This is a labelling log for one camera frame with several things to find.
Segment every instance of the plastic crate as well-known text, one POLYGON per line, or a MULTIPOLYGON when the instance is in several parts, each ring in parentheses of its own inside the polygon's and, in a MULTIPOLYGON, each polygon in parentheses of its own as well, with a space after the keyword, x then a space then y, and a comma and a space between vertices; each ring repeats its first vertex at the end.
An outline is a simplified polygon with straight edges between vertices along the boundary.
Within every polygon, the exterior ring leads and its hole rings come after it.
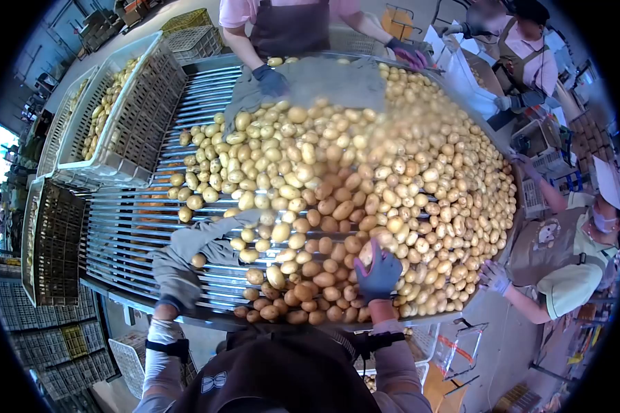
POLYGON ((28 347, 32 364, 34 366, 50 366, 51 356, 41 332, 34 331, 23 333, 22 337, 25 341, 25 345, 28 347))
POLYGON ((94 367, 94 362, 90 356, 81 357, 73 361, 78 371, 83 375, 83 380, 87 384, 94 384, 97 381, 101 381, 99 372, 94 367))
MULTIPOLYGON (((364 14, 377 26, 381 27, 380 21, 374 14, 369 12, 364 14)), ((334 51, 361 53, 385 57, 392 60, 395 59, 395 54, 392 53, 390 49, 387 49, 377 40, 356 32, 345 24, 331 24, 331 26, 329 26, 329 41, 331 43, 331 50, 334 51)))
POLYGON ((75 363, 67 363, 63 366, 58 366, 58 373, 64 380, 66 389, 71 393, 77 393, 87 387, 90 387, 91 383, 85 383, 85 377, 76 368, 75 363))
POLYGON ((87 354, 87 345, 85 344, 85 338, 81 332, 81 327, 66 326, 62 327, 62 336, 64 337, 64 343, 66 345, 66 351, 69 352, 69 357, 75 359, 87 354))
POLYGON ((179 30, 198 26, 213 26, 207 9, 197 9, 180 14, 165 22, 161 27, 163 37, 168 37, 179 30))
POLYGON ((87 351, 93 353, 106 347, 106 343, 101 333, 101 324, 99 321, 86 321, 81 323, 87 351))
POLYGON ((53 121, 49 127, 46 142, 43 145, 39 165, 37 167, 37 177, 45 175, 59 184, 69 185, 82 190, 95 191, 99 188, 96 181, 88 180, 86 177, 78 177, 73 173, 56 170, 55 168, 58 161, 58 151, 60 149, 60 144, 66 127, 69 126, 73 112, 78 108, 78 103, 81 102, 85 92, 87 91, 87 86, 91 83, 98 70, 99 67, 97 65, 92 66, 90 70, 83 73, 66 90, 66 93, 58 107, 58 111, 55 113, 53 121), (81 90, 83 82, 85 82, 85 85, 83 90, 81 90), (78 97, 75 105, 72 107, 72 100, 76 94, 78 94, 78 97))
POLYGON ((59 400, 69 395, 69 390, 57 368, 37 370, 37 376, 53 400, 59 400))
POLYGON ((46 342, 46 347, 48 348, 48 353, 50 354, 51 364, 60 364, 71 360, 71 357, 69 357, 69 352, 66 350, 62 331, 59 328, 42 330, 41 336, 46 342))
POLYGON ((58 325, 58 317, 55 315, 55 308, 52 305, 40 305, 34 309, 37 315, 39 328, 47 328, 58 325))
POLYGON ((78 303, 84 206, 83 198, 45 177, 30 185, 23 219, 21 281, 35 307, 78 303))
POLYGON ((96 311, 94 309, 92 290, 85 285, 81 285, 79 287, 78 307, 76 307, 76 319, 82 321, 95 316, 96 311))
POLYGON ((182 66, 203 57, 220 54, 223 49, 221 34, 218 28, 213 26, 179 30, 171 34, 167 42, 174 58, 182 66))
POLYGON ((91 354, 92 363, 96 368, 96 372, 99 374, 100 380, 105 380, 108 377, 115 375, 115 368, 112 366, 112 360, 107 351, 101 350, 91 354))
POLYGON ((121 188, 146 188, 153 176, 163 136, 173 117, 187 76, 164 43, 161 32, 111 54, 87 88, 65 131, 58 169, 121 188), (140 57, 106 120, 92 158, 83 160, 83 142, 92 112, 100 104, 113 74, 140 57))

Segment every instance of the potato pile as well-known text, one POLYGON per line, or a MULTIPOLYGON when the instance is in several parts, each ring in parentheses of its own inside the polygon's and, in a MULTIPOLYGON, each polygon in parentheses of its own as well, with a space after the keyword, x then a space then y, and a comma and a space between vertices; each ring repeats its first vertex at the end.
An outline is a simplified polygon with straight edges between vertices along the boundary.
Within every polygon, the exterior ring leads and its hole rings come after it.
POLYGON ((225 217, 264 210, 231 240, 240 259, 281 248, 266 273, 247 271, 259 288, 244 290, 252 309, 236 308, 238 317, 368 321, 354 260, 371 263, 372 237, 402 261, 393 302, 400 317, 461 310, 480 264, 505 246, 516 210, 511 166, 436 83, 383 63, 380 70, 385 113, 325 98, 309 109, 281 101, 240 112, 225 141, 223 114, 182 132, 181 145, 199 148, 184 159, 186 174, 170 180, 168 196, 186 202, 180 220, 231 194, 238 208, 225 217))
MULTIPOLYGON (((113 74, 112 86, 107 88, 105 94, 101 98, 101 104, 92 112, 92 123, 90 124, 90 130, 87 132, 87 137, 83 142, 83 152, 81 153, 85 161, 89 161, 92 155, 94 155, 94 150, 99 142, 101 132, 106 125, 106 120, 110 115, 112 105, 117 101, 117 97, 126 84, 126 80, 131 76, 133 69, 135 69, 135 66, 140 62, 140 57, 137 59, 129 59, 124 69, 113 74)), ((114 133, 113 136, 110 137, 111 142, 108 143, 107 146, 109 150, 115 150, 115 144, 119 138, 119 132, 114 133)))

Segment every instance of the blue glove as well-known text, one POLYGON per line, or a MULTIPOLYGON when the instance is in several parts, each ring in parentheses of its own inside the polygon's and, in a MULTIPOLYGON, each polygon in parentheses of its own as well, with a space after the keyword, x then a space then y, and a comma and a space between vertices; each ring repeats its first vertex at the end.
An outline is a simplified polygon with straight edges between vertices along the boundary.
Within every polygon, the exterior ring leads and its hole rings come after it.
POLYGON ((419 71, 427 67, 427 59, 412 45, 402 43, 397 37, 393 37, 386 47, 393 49, 395 55, 409 62, 411 69, 419 71))
POLYGON ((261 65, 253 70, 252 76, 260 83, 260 90, 264 95, 277 98, 289 93, 287 79, 267 65, 261 65))
POLYGON ((372 266, 370 271, 365 271, 363 262, 354 260, 355 275, 358 277, 360 293, 369 303, 374 299, 389 299, 395 283, 402 274, 402 263, 391 253, 381 251, 379 243, 375 239, 372 244, 372 266))

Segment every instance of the brown apron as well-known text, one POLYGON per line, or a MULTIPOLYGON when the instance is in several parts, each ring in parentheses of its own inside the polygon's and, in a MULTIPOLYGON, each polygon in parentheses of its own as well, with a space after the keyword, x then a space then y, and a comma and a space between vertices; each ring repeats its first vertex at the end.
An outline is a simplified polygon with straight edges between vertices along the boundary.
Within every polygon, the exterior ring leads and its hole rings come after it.
POLYGON ((574 254, 574 237, 579 217, 587 207, 572 208, 544 221, 530 221, 514 241, 508 268, 513 285, 525 287, 556 269, 570 264, 595 264, 602 271, 606 263, 586 254, 574 254))
POLYGON ((500 57, 496 64, 492 66, 492 70, 494 70, 494 74, 496 74, 500 87, 503 88, 503 93, 507 96, 519 95, 531 90, 531 88, 524 83, 524 68, 528 62, 549 49, 549 46, 545 44, 542 49, 533 51, 531 54, 521 59, 519 55, 510 49, 510 46, 505 44, 505 40, 507 40, 510 29, 512 29, 514 23, 516 23, 516 19, 511 18, 507 26, 505 26, 505 29, 503 29, 503 33, 500 34, 498 39, 500 57), (508 65, 513 67, 512 73, 508 70, 508 65))
POLYGON ((293 6, 272 6, 271 0, 260 0, 250 43, 260 57, 330 49, 329 0, 293 6))
POLYGON ((380 412, 354 360, 314 328, 233 333, 170 411, 380 412))

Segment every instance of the baseball cap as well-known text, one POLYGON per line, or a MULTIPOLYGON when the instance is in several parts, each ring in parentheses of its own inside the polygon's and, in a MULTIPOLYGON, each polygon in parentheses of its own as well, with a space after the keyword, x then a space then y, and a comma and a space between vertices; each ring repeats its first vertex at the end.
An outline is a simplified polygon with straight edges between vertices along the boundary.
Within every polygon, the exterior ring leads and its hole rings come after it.
POLYGON ((600 194, 604 200, 620 210, 620 157, 612 162, 592 157, 595 162, 595 173, 600 194))

